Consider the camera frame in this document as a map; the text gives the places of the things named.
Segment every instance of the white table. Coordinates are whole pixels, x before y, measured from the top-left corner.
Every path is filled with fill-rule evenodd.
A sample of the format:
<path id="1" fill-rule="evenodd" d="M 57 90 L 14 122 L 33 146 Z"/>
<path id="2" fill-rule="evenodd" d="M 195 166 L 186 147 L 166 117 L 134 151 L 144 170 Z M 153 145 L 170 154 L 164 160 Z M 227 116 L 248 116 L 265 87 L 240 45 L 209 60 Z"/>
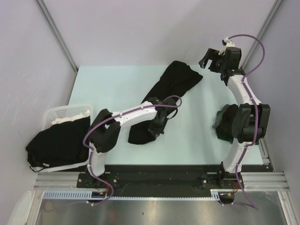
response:
<path id="1" fill-rule="evenodd" d="M 91 104 L 95 116 L 104 108 L 113 112 L 137 106 L 166 67 L 80 67 L 69 104 Z M 106 164 L 206 165 L 225 159 L 231 144 L 217 139 L 212 125 L 217 111 L 236 101 L 219 74 L 198 65 L 191 68 L 204 78 L 182 97 L 183 104 L 167 123 L 165 134 L 154 142 L 133 145 L 128 143 L 129 128 L 124 129 Z M 244 164 L 263 164 L 258 146 L 248 151 Z"/>

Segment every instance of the white wall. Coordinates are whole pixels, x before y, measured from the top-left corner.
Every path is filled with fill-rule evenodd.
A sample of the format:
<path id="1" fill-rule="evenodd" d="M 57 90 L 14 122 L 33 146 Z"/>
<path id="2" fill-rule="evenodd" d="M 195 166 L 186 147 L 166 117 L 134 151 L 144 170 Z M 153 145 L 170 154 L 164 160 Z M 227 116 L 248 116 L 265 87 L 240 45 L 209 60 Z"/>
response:
<path id="1" fill-rule="evenodd" d="M 25 146 L 45 110 L 66 103 L 75 75 L 33 0 L 0 8 L 0 224 L 8 221 L 36 173 Z"/>
<path id="2" fill-rule="evenodd" d="M 284 171 L 300 209 L 300 1 L 285 1 L 262 39 L 266 58 L 249 77 L 258 98 L 271 107 L 266 141 L 277 171 Z M 261 59 L 258 49 L 247 70 Z"/>
<path id="3" fill-rule="evenodd" d="M 196 64 L 256 35 L 275 0 L 45 0 L 78 66 Z M 253 42 L 236 38 L 244 54 Z"/>

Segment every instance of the metal floor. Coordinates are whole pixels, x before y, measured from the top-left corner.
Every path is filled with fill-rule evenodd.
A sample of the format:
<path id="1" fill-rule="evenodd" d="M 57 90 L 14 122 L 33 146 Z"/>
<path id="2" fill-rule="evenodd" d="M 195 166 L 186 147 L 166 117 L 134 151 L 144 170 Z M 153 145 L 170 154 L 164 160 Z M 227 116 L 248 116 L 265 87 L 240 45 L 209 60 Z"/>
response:
<path id="1" fill-rule="evenodd" d="M 259 211 L 224 206 L 216 201 L 111 200 L 98 206 L 84 203 L 53 212 L 41 210 L 36 225 L 286 225 L 277 192 L 250 192 Z M 235 201 L 247 202 L 241 192 Z M 67 200 L 43 200 L 46 210 Z"/>

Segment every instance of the white laundry basket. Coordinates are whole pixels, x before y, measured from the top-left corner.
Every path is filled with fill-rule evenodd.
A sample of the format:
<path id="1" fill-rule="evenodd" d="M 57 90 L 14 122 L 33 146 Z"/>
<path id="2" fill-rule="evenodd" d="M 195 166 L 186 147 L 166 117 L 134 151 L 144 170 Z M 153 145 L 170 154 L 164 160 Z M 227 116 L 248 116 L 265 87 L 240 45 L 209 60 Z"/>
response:
<path id="1" fill-rule="evenodd" d="M 90 122 L 92 123 L 94 121 L 94 117 L 93 117 L 93 107 L 91 105 L 65 105 L 65 106 L 49 109 L 44 114 L 42 130 L 46 130 L 49 127 L 51 127 L 51 122 L 57 118 L 62 119 L 65 117 L 72 117 L 79 114 L 85 114 L 87 111 L 90 111 Z M 42 167 L 33 167 L 32 169 L 35 171 L 41 170 L 40 172 L 54 172 L 54 171 L 77 168 L 83 165 L 87 165 L 88 162 L 89 160 L 82 163 L 45 168 L 43 170 L 41 170 Z"/>

